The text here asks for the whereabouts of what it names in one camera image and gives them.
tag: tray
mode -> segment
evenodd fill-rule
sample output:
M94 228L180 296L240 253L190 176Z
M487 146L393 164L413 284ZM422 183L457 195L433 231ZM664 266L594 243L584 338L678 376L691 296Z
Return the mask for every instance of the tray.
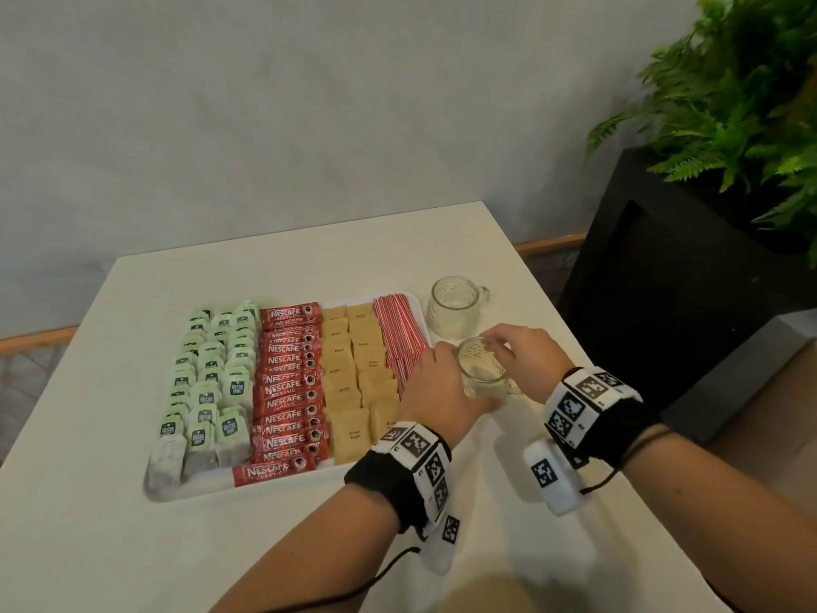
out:
M383 294L376 294L370 297L357 297L351 299L343 299L342 301L328 301L326 303L322 303L319 301L319 303L322 308L339 306L358 306L361 303L369 303L370 301L374 301L378 297L384 297L386 294L403 294L406 296L406 298L409 300L408 305L411 308L412 314L414 315L414 319L417 321L417 326L420 328L420 332L426 339L426 343L431 345L431 336L429 335L428 328L426 327L426 320L423 315L423 308L420 306L420 300L417 297L415 297L411 292L385 292ZM265 490L273 490L275 488L280 489L285 484L301 482L307 483L310 481L308 478L310 477L314 478L321 473L327 476L328 475L327 472L330 472L336 473L337 476L340 476L342 473L345 473L350 467L351 463L336 467L335 459L330 458L329 460L324 460L314 471L298 473L297 475L292 475L288 477L282 477L279 480L270 480L259 482L256 484L249 484L249 487L251 487L253 490L260 490L261 488ZM203 473L197 473L196 475L190 477L187 481L183 482L177 488L170 488L164 490L148 490L147 482L148 473L146 465L145 477L142 481L142 492L150 501L155 501L157 503L178 501L179 499L191 497L199 497L200 495L203 494L207 495L212 495L216 493L225 494L231 490L237 490L233 486L232 467L219 467L217 469L212 469L210 471L206 471Z

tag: plant pot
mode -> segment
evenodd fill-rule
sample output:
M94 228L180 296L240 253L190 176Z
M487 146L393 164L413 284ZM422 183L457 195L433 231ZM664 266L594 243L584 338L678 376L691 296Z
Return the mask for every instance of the plant pot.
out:
M622 153L559 302L593 362L664 409L779 314L817 307L796 235L751 217L781 190L719 195L719 177L666 183Z

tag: table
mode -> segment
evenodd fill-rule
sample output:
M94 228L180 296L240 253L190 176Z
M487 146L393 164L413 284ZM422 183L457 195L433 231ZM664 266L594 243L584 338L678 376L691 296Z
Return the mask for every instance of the table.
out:
M117 260L0 469L0 608L206 611L342 478L149 502L142 478L183 319L247 297L288 305L404 290L425 304L442 275L491 288L482 328L544 327L588 363L482 203ZM520 457L541 431L517 396L478 423L455 454L453 494L468 509L454 568L439 577L403 559L364 610L726 610L622 476L579 512L550 515ZM588 482L606 473L582 470Z

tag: black cable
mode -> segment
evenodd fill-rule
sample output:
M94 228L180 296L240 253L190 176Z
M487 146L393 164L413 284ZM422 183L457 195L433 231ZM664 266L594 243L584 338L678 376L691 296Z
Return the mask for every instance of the black cable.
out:
M667 430L662 430L658 434L649 436L646 439L643 439L643 440L639 441L638 443L633 445L632 448L627 453L625 453L622 456L621 464L619 464L617 468L613 469L613 472L610 473L604 480L602 480L599 484L595 484L593 486L587 486L585 488L582 488L578 492L580 492L581 494L592 493L594 490L598 490L602 486L608 484L610 480L612 480L614 477L616 477L618 475L618 473L622 469L624 469L625 466L627 466L627 463L629 463L631 460L633 460L636 457L637 453L639 453L641 450L643 450L647 445L649 445L653 441L658 441L663 436L670 435L670 434L672 434L672 430L670 430L668 428Z
M382 579L386 576L386 572L391 570L395 563L400 561L400 558L408 555L409 553L419 553L420 547L419 546L410 546L403 551L397 553L397 555L389 561L389 565L383 569L379 575L375 576L373 579L367 581L366 583L362 584L360 587L353 589L350 592L342 593L338 596L329 596L327 598L319 598L318 600L312 600L311 602L301 602L300 604L291 604L287 607L281 607L279 609L269 609L266 613L292 613L293 611L298 610L307 610L307 609L315 609L317 607L326 607L330 604L337 604L338 602L343 602L344 600L351 600L357 596L360 596L362 593L366 592L370 589L377 581Z

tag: glass mug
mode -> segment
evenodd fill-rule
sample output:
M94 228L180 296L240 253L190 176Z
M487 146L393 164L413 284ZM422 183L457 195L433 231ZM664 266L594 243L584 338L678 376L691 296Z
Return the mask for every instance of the glass mug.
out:
M505 368L485 349L485 338L468 338L457 347L455 359L463 373L463 387L471 398L493 395L504 398L508 394L520 395L521 391L505 374Z
M491 291L477 286L469 278L449 275L434 282L428 300L426 320L441 338L465 338L474 335L480 320L480 308L491 298Z

